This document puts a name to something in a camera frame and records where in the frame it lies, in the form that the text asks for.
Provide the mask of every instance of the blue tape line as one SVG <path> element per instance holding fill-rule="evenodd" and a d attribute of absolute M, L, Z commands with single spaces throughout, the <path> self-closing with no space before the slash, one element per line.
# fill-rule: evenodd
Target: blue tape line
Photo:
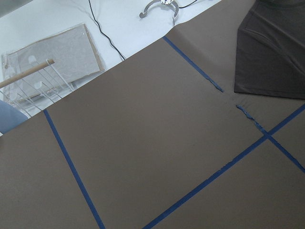
<path fill-rule="evenodd" d="M 305 110 L 305 104 L 300 106 L 296 111 L 294 111 L 291 115 L 289 115 L 286 119 L 281 121 L 276 127 L 274 127 L 272 130 L 269 131 L 270 135 L 275 134 L 277 131 L 279 131 L 284 125 L 289 123 L 291 120 L 293 120 L 295 117 L 297 117 L 302 111 Z"/>
<path fill-rule="evenodd" d="M 289 160 L 291 160 L 303 173 L 305 173 L 305 168 L 295 159 L 284 147 L 281 146 L 272 136 L 270 136 L 269 140 L 286 155 Z"/>
<path fill-rule="evenodd" d="M 231 162 L 229 162 L 224 167 L 222 167 L 220 170 L 215 172 L 207 180 L 205 180 L 203 183 L 198 185 L 196 188 L 194 188 L 192 191 L 190 191 L 188 194 L 186 194 L 184 197 L 182 197 L 180 200 L 178 200 L 175 204 L 173 204 L 171 207 L 169 207 L 166 211 L 164 211 L 162 214 L 160 214 L 158 217 L 156 217 L 153 221 L 151 221 L 149 224 L 147 224 L 145 227 L 143 227 L 143 229 L 151 229 L 152 227 L 157 225 L 164 218 L 169 216 L 173 211 L 175 211 L 177 208 L 179 208 L 182 204 L 184 204 L 190 198 L 195 196 L 198 192 L 200 192 L 206 186 L 211 184 L 220 175 L 222 175 L 225 171 L 227 171 L 232 166 L 234 166 L 237 162 L 239 162 L 241 159 L 243 159 L 246 155 L 248 155 L 250 152 L 252 152 L 255 148 L 257 148 L 261 143 L 263 143 L 267 139 L 268 138 L 266 136 L 263 136 L 260 139 L 258 139 L 255 143 L 253 143 L 251 146 L 249 146 L 246 150 L 244 150 L 242 153 L 240 153 L 238 156 L 236 156 Z"/>
<path fill-rule="evenodd" d="M 45 114 L 45 116 L 48 120 L 48 123 L 49 123 L 49 125 L 50 125 L 50 127 L 53 131 L 53 134 L 54 134 L 54 136 L 55 136 L 55 138 L 58 142 L 58 145 L 61 148 L 61 151 L 62 151 L 64 157 L 66 158 L 66 161 L 67 161 L 67 163 L 68 163 L 68 165 L 71 169 L 71 172 L 73 173 L 74 178 L 75 178 L 78 186 L 80 187 L 83 196 L 85 197 L 85 200 L 86 200 L 86 202 L 87 202 L 87 204 L 88 204 L 88 206 L 89 206 L 89 208 L 90 208 L 90 210 L 91 210 L 91 212 L 92 212 L 92 214 L 95 218 L 95 221 L 97 222 L 100 229 L 105 229 L 105 226 L 104 226 L 104 224 L 103 224 L 103 222 L 102 222 L 102 220 L 99 216 L 99 213 L 97 212 L 97 210 L 96 210 L 96 208 L 95 208 L 95 206 L 94 206 L 94 204 L 93 204 L 93 202 L 92 202 L 92 200 L 91 200 L 91 198 L 90 198 L 90 196 L 89 196 L 89 194 L 88 194 L 88 192 L 85 188 L 85 185 L 83 184 L 83 182 L 81 180 L 81 177 L 79 176 L 79 174 L 78 174 L 78 172 L 77 172 L 77 170 L 76 170 L 76 168 L 75 168 L 75 166 L 74 166 L 74 164 L 73 164 L 73 162 L 72 162 L 72 160 L 71 160 L 71 158 L 68 154 L 68 151 L 66 150 L 66 147 L 64 146 L 64 144 L 61 140 L 61 137 L 59 136 L 59 134 L 56 130 L 56 127 L 55 127 L 55 125 L 54 125 L 54 123 L 53 123 L 53 121 L 52 121 L 52 119 L 49 115 L 49 112 L 47 110 L 44 110 L 43 112 L 44 112 L 44 114 Z"/>
<path fill-rule="evenodd" d="M 266 136 L 282 153 L 284 153 L 284 155 L 289 158 L 289 160 L 291 160 L 303 173 L 305 173 L 305 168 L 297 161 L 297 159 L 295 159 L 284 147 L 281 146 L 281 144 L 279 144 L 271 135 L 270 132 L 267 132 L 261 125 L 259 125 L 259 123 L 257 121 L 255 121 L 255 119 L 250 116 L 250 114 L 248 112 L 246 112 L 246 110 L 244 108 L 242 108 L 241 106 L 237 105 L 236 106 L 238 109 L 240 109 L 246 116 L 247 118 L 251 119 L 254 121 L 256 127 L 264 134 L 264 136 Z M 293 115 L 288 119 L 288 120 L 292 120 L 293 118 L 295 118 L 299 113 L 301 113 L 300 111 L 301 109 L 299 108 L 297 111 L 298 112 L 293 112 Z"/>
<path fill-rule="evenodd" d="M 198 67 L 187 55 L 185 55 L 174 43 L 172 43 L 166 36 L 163 39 L 179 53 L 197 72 L 199 72 L 205 79 L 211 82 L 219 91 L 224 92 L 223 89 L 214 81 L 212 80 L 200 67 Z"/>

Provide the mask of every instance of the dark gray t-shirt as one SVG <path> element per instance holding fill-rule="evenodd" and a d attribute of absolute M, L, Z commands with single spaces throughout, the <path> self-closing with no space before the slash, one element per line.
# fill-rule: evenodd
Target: dark gray t-shirt
<path fill-rule="evenodd" d="M 305 0 L 257 0 L 238 29 L 234 91 L 305 99 Z"/>

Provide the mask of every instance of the blue chair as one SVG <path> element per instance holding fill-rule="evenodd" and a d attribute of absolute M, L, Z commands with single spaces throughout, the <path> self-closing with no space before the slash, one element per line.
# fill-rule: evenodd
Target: blue chair
<path fill-rule="evenodd" d="M 28 118 L 16 108 L 0 100 L 0 132 L 5 134 Z"/>

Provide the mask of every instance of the metal bracket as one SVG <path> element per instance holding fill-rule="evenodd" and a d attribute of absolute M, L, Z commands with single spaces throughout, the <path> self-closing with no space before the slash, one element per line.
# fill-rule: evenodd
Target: metal bracket
<path fill-rule="evenodd" d="M 173 25 L 175 25 L 175 19 L 176 17 L 178 16 L 178 12 L 179 12 L 179 6 L 178 4 L 174 1 L 174 0 L 153 0 L 151 1 L 150 3 L 147 4 L 147 6 L 145 7 L 143 13 L 141 12 L 140 13 L 140 18 L 144 18 L 147 16 L 147 12 L 148 12 L 148 9 L 154 4 L 154 3 L 157 3 L 157 2 L 160 2 L 161 4 L 164 4 L 164 5 L 168 5 L 168 6 L 171 6 L 173 5 L 174 8 L 175 8 L 175 13 L 173 15 Z"/>

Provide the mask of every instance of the wooden rod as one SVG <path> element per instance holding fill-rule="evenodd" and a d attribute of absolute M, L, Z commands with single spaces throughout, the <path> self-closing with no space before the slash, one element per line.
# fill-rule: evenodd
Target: wooden rod
<path fill-rule="evenodd" d="M 53 59 L 49 59 L 49 60 L 47 60 L 44 63 L 40 63 L 40 64 L 38 64 L 38 65 L 28 69 L 28 70 L 25 70 L 24 72 L 21 72 L 20 74 L 17 74 L 15 76 L 13 76 L 13 77 L 11 77 L 11 78 L 1 82 L 0 83 L 0 89 L 5 87 L 5 86 L 7 86 L 7 85 L 9 85 L 9 84 L 11 84 L 11 83 L 13 83 L 13 82 L 16 82 L 17 80 L 20 80 L 20 79 L 22 79 L 22 78 L 24 78 L 24 77 L 26 77 L 28 75 L 31 75 L 31 74 L 33 74 L 35 72 L 38 72 L 39 70 L 41 70 L 41 69 L 43 69 L 45 67 L 48 67 L 50 64 L 54 64 L 54 60 Z"/>

